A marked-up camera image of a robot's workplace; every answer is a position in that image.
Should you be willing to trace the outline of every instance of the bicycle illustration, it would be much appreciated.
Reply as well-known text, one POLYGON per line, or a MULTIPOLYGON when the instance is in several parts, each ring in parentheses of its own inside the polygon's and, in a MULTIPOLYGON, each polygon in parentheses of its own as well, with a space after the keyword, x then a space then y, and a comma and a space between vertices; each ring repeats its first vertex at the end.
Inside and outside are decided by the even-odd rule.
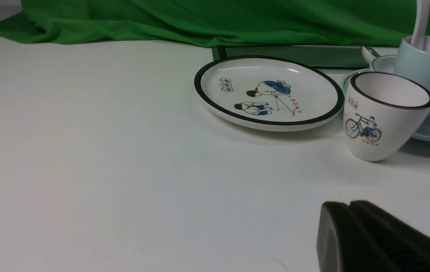
POLYGON ((359 117, 357 121, 348 119, 346 121, 346 133, 351 139, 356 139, 358 136, 366 137, 370 142, 377 142, 381 138, 381 130, 376 128, 374 117, 369 118, 362 117, 356 113, 359 117))

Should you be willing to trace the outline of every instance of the person on bicycle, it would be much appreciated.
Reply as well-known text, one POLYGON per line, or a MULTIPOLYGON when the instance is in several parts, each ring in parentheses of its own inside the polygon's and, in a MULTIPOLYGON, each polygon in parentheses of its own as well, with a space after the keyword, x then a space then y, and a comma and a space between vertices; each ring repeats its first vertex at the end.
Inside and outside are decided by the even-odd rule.
POLYGON ((376 123, 374 122, 374 117, 371 116, 369 119, 361 117, 361 121, 366 124, 366 127, 362 131, 362 136, 364 135, 372 135, 374 131, 374 127, 376 127, 376 123))

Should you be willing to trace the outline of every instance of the white plate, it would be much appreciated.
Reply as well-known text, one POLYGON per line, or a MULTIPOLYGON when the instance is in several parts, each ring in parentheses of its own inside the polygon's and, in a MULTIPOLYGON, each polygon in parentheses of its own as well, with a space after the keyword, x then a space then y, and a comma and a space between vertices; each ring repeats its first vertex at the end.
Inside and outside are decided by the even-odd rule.
POLYGON ((343 108, 341 88, 324 73, 273 57, 230 57, 201 68, 194 86, 216 115, 268 131, 300 131, 343 108))

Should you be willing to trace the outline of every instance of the bicycle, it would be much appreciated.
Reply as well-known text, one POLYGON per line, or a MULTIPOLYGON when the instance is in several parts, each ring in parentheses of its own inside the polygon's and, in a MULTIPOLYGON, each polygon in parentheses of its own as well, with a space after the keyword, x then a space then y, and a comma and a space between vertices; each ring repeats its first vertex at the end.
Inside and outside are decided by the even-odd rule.
POLYGON ((351 139, 356 139, 358 136, 366 137, 366 139, 370 142, 377 142, 381 138, 381 130, 379 128, 374 128, 370 134, 364 134, 363 127, 361 125, 361 119, 366 119, 365 117, 362 117, 361 115, 357 114, 360 118, 358 121, 355 121, 353 119, 348 119, 346 121, 346 134, 351 139))

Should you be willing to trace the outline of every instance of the black object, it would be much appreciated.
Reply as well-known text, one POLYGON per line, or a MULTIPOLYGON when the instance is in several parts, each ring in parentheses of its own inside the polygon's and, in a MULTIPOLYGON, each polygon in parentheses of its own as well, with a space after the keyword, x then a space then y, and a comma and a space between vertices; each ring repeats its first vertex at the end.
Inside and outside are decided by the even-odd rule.
POLYGON ((361 46, 268 45, 212 48, 213 60, 228 57, 264 56, 300 62, 315 69, 358 70, 368 64, 361 46))
POLYGON ((320 272, 430 272, 430 238, 364 200, 322 205, 320 272))

